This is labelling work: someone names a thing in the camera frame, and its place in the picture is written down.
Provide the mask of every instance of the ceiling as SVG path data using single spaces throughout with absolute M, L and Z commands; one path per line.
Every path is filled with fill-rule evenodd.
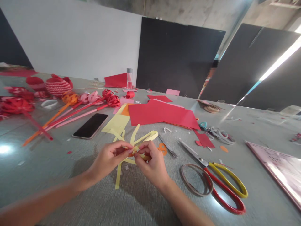
M 226 31 L 222 52 L 240 23 L 284 29 L 297 10 L 270 5 L 271 0 L 87 0 L 150 18 Z

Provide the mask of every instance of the tape roll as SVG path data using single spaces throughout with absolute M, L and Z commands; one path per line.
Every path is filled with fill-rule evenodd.
M 134 93 L 133 91 L 128 91 L 128 92 L 126 93 L 125 98 L 133 98 L 134 96 L 135 96 L 135 93 Z
M 52 107 L 54 107 L 55 105 L 57 105 L 57 100 L 55 100 L 55 99 L 52 99 L 52 100 L 46 100 L 46 101 L 44 101 L 42 104 L 41 104 L 41 106 L 43 107 L 43 108 L 47 108 L 47 109 L 51 109 Z

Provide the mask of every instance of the clear bottle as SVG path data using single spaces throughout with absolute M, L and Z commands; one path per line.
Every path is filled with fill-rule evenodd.
M 133 88 L 133 82 L 132 82 L 132 78 L 133 78 L 133 69 L 131 68 L 127 68 L 126 69 L 126 77 L 127 77 L 127 89 L 132 89 Z

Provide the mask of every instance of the hand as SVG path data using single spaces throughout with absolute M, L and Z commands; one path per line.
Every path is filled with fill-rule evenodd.
M 151 160 L 146 163 L 140 155 L 135 153 L 135 162 L 147 179 L 159 190 L 164 189 L 170 180 L 167 174 L 163 154 L 157 149 L 154 142 L 145 141 L 139 146 L 138 154 L 150 156 Z
M 99 152 L 92 166 L 87 170 L 91 184 L 96 184 L 112 172 L 119 163 L 133 152 L 132 148 L 133 146 L 130 143 L 121 140 L 106 144 Z

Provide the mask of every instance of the finger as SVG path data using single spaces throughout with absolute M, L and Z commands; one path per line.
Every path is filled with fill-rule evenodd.
M 148 156 L 150 156 L 150 149 L 148 148 L 148 147 L 145 147 L 145 148 L 143 148 L 143 149 L 140 149 L 139 151 L 138 151 L 138 153 L 139 154 L 143 154 L 144 153 L 144 155 L 148 155 Z
M 157 149 L 156 145 L 153 141 L 144 141 L 140 146 L 139 149 L 146 149 L 150 156 L 153 158 L 156 156 L 160 151 Z
M 139 154 L 135 154 L 134 155 L 135 157 L 135 162 L 136 162 L 136 165 L 141 169 L 141 171 L 143 172 L 143 174 L 145 175 L 146 172 L 148 171 L 148 165 L 147 163 L 140 157 Z
M 117 149 L 116 149 L 116 155 L 119 155 L 120 153 L 123 153 L 124 151 L 125 151 L 125 148 L 124 148 L 124 147 L 117 148 Z
M 133 146 L 130 143 L 122 141 L 122 140 L 110 143 L 110 144 L 108 144 L 108 147 L 109 147 L 111 152 L 113 152 L 115 149 L 121 148 L 121 147 L 126 147 L 126 148 L 129 148 L 129 149 L 133 148 Z
M 129 156 L 129 152 L 128 150 L 125 150 L 123 153 L 117 155 L 114 157 L 114 162 L 115 165 L 118 165 L 119 163 L 121 163 L 123 160 L 125 160 L 127 157 Z

